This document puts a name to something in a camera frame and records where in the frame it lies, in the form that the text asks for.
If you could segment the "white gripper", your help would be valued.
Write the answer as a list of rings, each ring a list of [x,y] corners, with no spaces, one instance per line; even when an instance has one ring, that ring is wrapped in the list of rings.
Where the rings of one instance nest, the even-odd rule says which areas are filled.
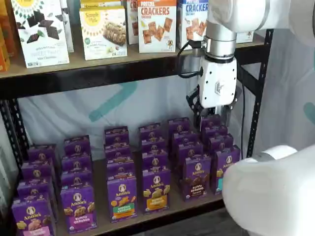
[[[216,60],[209,56],[201,58],[198,85],[186,95],[187,103],[193,112],[193,125],[201,129],[202,120],[208,115],[208,109],[223,106],[222,121],[230,125],[231,112],[243,90],[237,84],[237,60]]]

